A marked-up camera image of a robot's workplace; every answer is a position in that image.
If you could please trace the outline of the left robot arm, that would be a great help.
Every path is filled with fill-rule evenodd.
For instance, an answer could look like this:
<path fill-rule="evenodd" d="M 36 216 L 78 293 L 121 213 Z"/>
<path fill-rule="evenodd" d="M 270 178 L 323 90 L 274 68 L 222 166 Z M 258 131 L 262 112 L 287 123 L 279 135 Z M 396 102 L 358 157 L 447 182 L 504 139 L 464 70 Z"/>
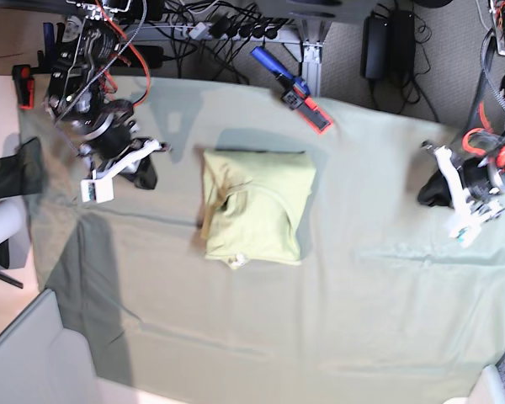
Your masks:
<path fill-rule="evenodd" d="M 505 73 L 499 87 L 492 81 L 491 68 L 495 55 L 505 56 L 505 1 L 490 1 L 488 13 L 492 25 L 481 44 L 481 73 L 464 130 L 455 137 L 465 152 L 480 157 L 487 168 L 505 170 L 505 130 L 494 133 L 486 120 L 483 97 L 489 89 L 505 113 Z"/>

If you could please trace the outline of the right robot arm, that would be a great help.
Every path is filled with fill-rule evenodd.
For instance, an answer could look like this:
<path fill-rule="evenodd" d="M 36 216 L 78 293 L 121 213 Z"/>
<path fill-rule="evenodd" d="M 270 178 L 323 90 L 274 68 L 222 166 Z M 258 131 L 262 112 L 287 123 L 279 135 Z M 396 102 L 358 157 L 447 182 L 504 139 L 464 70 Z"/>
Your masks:
<path fill-rule="evenodd" d="M 53 123 L 66 136 L 92 176 L 100 179 L 113 168 L 138 189 L 153 190 L 157 173 L 150 155 L 167 146 L 139 137 L 133 115 L 145 96 L 117 98 L 118 87 L 110 74 L 117 62 L 139 61 L 148 68 L 132 41 L 119 26 L 129 19 L 142 26 L 144 1 L 76 1 L 80 17 L 70 17 L 65 34 L 56 42 L 57 59 L 50 70 L 45 106 Z"/>

